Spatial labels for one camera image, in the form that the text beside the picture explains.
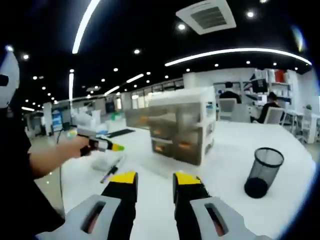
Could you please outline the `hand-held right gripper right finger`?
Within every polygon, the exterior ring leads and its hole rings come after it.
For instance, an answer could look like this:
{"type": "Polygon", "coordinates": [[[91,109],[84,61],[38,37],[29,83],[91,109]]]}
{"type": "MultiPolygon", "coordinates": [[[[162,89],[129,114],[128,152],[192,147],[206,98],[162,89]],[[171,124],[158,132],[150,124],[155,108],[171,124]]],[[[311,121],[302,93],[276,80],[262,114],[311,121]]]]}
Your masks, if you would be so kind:
{"type": "Polygon", "coordinates": [[[244,218],[211,196],[199,177],[173,173],[174,219],[180,240],[269,240],[245,226],[244,218]]]}

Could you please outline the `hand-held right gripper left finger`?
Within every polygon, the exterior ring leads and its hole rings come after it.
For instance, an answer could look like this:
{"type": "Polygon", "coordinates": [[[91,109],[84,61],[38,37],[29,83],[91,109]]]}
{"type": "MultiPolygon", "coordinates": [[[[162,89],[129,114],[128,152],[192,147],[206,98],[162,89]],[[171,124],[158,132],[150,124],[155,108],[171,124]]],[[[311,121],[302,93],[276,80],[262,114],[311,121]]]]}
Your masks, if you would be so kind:
{"type": "Polygon", "coordinates": [[[138,173],[117,174],[98,195],[70,210],[63,225],[37,235],[38,240],[128,240],[136,218],[138,173]]]}

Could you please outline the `person's left hand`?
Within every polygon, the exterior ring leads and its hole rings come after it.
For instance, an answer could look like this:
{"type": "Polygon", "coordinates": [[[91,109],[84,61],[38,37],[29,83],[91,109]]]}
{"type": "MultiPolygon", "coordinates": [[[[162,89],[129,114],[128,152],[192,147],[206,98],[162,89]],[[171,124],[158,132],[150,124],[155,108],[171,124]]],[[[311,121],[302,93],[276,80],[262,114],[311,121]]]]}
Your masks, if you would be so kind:
{"type": "Polygon", "coordinates": [[[57,145],[59,155],[68,160],[70,158],[79,158],[81,149],[89,145],[89,139],[82,136],[75,136],[72,139],[61,142],[57,145]]]}

